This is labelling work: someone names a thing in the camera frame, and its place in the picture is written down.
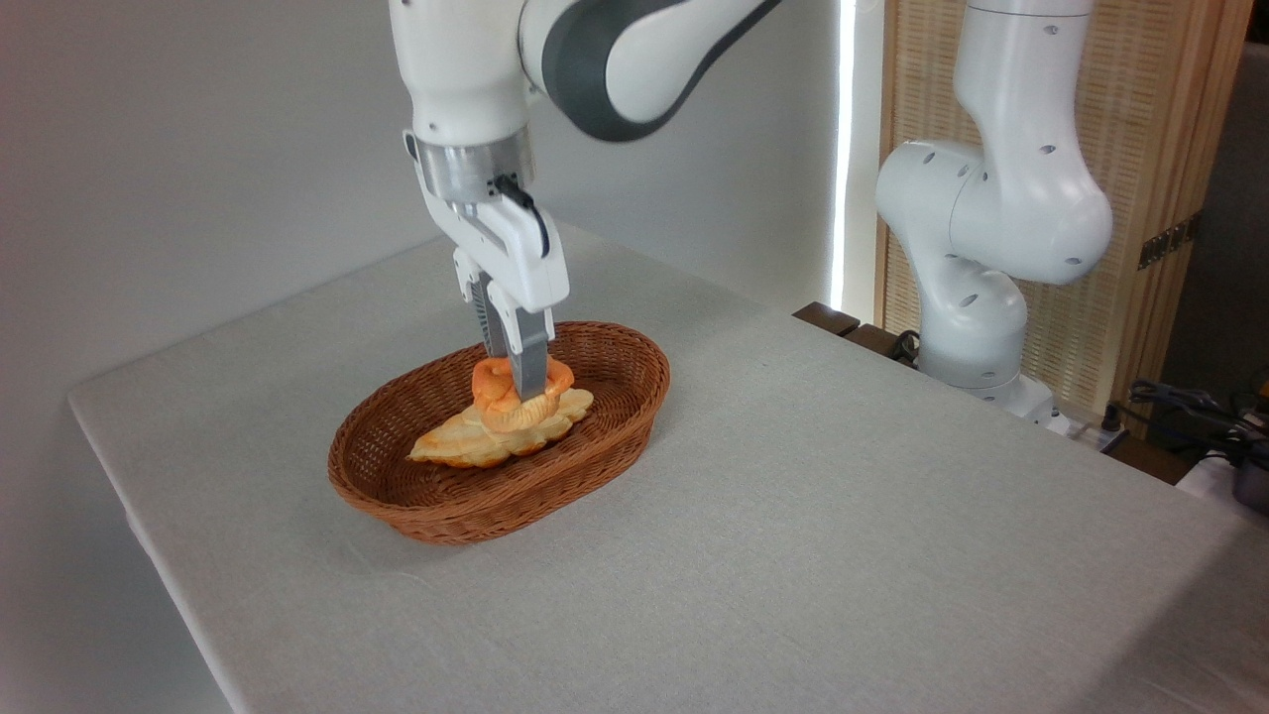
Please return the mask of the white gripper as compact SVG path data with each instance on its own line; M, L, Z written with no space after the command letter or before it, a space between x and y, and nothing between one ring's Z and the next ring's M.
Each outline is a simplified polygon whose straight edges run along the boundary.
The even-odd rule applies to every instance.
M522 401L544 393L555 339L552 307L570 290L558 231L515 180L491 180L489 200L449 204L421 190L426 211L457 245L461 295L472 304L489 356L508 356Z

